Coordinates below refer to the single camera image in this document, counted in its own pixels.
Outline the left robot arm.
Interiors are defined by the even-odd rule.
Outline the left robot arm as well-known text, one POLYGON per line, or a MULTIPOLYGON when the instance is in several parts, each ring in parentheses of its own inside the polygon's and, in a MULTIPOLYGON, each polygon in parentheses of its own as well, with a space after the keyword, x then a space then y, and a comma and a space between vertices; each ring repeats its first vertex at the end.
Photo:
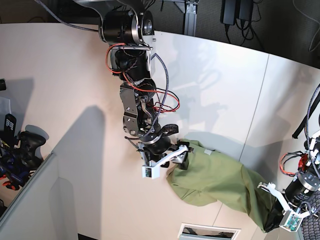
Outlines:
POLYGON ((266 233, 277 228, 295 233, 300 227, 308 232, 320 218, 320 133, 310 134, 309 131, 310 117, 319 103, 320 89, 317 87, 305 117, 292 134, 297 139, 301 132, 304 133, 304 151, 287 152, 279 160, 280 172, 292 178, 288 187, 278 190, 272 182, 260 182, 257 186, 275 198, 263 227, 266 233))

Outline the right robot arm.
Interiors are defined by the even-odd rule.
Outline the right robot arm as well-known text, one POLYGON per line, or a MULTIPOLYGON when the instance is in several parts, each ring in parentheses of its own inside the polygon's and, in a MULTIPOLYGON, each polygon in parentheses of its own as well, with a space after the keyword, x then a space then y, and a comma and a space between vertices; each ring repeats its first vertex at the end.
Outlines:
POLYGON ((188 142, 173 143, 176 124, 159 124, 165 101, 154 102, 154 96, 170 94, 169 88, 158 88, 152 78, 153 59, 157 58, 153 15, 141 0, 122 0, 124 10, 114 10, 110 0, 80 0, 79 5, 98 13, 98 34, 109 45, 106 66, 122 81, 119 95, 123 104, 123 129, 127 140, 144 162, 142 176, 156 179, 161 168, 174 163, 181 170, 189 167, 188 142))

